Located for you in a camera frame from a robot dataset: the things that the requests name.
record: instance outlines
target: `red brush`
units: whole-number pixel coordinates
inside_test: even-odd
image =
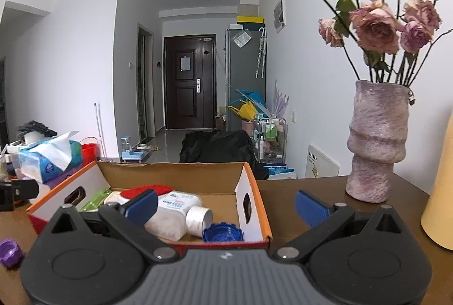
[[[122,191],[120,196],[126,199],[133,199],[138,194],[143,193],[147,189],[154,189],[158,196],[162,196],[164,194],[168,194],[169,192],[173,191],[173,189],[169,186],[164,185],[145,185],[139,188],[129,189]]]

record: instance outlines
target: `flower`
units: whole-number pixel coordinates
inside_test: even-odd
[[[409,22],[401,34],[401,46],[407,52],[417,53],[430,39],[431,35],[423,25],[419,22]]]
[[[406,10],[404,19],[407,22],[414,21],[423,24],[431,36],[435,29],[440,28],[442,20],[431,1],[409,0],[404,4],[404,10]]]
[[[375,0],[371,5],[349,13],[352,27],[359,37],[358,44],[364,50],[396,54],[399,50],[397,31],[403,31],[387,4]]]
[[[335,30],[335,21],[332,19],[319,20],[319,34],[326,44],[330,43],[330,47],[343,47],[343,36]]]

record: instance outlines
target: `brown table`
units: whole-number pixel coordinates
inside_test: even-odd
[[[361,211],[376,209],[376,205],[356,201],[345,194],[345,183],[346,177],[260,181],[258,184],[274,237],[272,248],[292,240],[308,229],[294,211],[294,196],[299,189],[306,189],[327,203],[346,202]],[[427,199],[427,194],[395,175],[393,191],[387,203],[397,209],[433,266],[433,280],[422,304],[451,305],[453,304],[453,253],[431,241],[420,226],[420,217]],[[26,216],[25,208],[0,213],[0,240],[12,237],[27,251],[33,244],[36,234]],[[5,305],[29,304],[20,283],[18,271],[6,271],[0,268],[0,299]]]

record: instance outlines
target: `red bucket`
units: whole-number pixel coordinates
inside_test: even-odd
[[[96,144],[94,143],[82,144],[82,161],[84,167],[89,163],[97,160],[97,139],[94,136],[89,136],[88,138],[85,139],[90,138],[95,139]]]

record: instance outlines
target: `blue gripper pad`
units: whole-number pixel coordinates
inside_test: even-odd
[[[145,190],[122,205],[125,209],[124,216],[137,226],[143,226],[156,213],[158,202],[157,193],[153,189]]]
[[[332,213],[332,207],[318,200],[306,191],[299,190],[296,194],[295,209],[299,217],[313,228]]]

